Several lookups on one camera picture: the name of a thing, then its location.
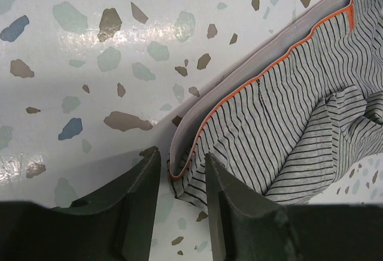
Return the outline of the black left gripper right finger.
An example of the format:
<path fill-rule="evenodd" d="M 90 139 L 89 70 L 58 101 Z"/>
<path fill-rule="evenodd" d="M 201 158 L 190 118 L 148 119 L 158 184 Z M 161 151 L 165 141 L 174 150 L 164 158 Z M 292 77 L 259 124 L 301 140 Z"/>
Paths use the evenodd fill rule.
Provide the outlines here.
<path fill-rule="evenodd" d="M 382 259 L 382 205 L 283 206 L 205 164 L 214 260 Z"/>

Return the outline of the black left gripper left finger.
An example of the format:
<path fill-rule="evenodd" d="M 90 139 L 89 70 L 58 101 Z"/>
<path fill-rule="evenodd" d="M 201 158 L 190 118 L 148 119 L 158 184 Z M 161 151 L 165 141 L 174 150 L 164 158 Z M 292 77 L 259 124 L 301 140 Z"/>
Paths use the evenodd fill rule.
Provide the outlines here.
<path fill-rule="evenodd" d="M 148 260 L 160 172 L 153 147 L 67 208 L 1 202 L 1 260 Z"/>

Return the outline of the grey striped underwear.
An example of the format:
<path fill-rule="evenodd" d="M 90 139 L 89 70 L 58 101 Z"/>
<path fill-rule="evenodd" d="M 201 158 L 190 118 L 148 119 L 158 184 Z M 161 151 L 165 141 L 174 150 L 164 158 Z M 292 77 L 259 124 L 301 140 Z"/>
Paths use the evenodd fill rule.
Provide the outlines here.
<path fill-rule="evenodd" d="M 207 208 L 212 154 L 266 198 L 307 203 L 382 152 L 382 0 L 349 0 L 223 98 L 194 137 L 184 128 L 169 162 L 175 198 Z"/>

